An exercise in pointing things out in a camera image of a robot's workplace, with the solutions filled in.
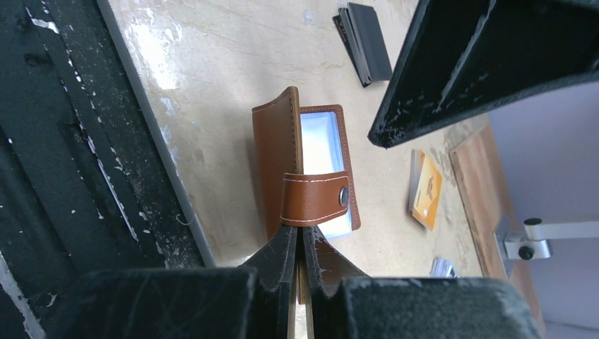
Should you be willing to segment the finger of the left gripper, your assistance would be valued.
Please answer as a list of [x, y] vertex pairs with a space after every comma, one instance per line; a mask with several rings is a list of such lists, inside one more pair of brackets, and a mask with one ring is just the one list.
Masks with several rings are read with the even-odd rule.
[[367, 137], [392, 148], [597, 80], [597, 1], [420, 1]]

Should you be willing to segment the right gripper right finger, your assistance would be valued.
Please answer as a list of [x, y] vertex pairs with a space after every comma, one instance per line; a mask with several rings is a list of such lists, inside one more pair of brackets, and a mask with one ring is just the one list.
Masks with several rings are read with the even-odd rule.
[[525, 299], [494, 278], [373, 278], [318, 227], [302, 230], [309, 338], [542, 338]]

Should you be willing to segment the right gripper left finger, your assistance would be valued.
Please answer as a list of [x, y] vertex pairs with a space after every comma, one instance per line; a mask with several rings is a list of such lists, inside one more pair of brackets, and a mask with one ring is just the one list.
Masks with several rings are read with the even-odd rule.
[[83, 276], [50, 338], [289, 338], [297, 229], [282, 226], [242, 265], [105, 270]]

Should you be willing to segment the brown leather card holder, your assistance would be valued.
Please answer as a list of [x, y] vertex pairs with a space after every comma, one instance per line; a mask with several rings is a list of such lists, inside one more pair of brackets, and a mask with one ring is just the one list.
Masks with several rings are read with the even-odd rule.
[[343, 108], [303, 107], [290, 86], [252, 110], [266, 234], [317, 226], [334, 238], [361, 226]]

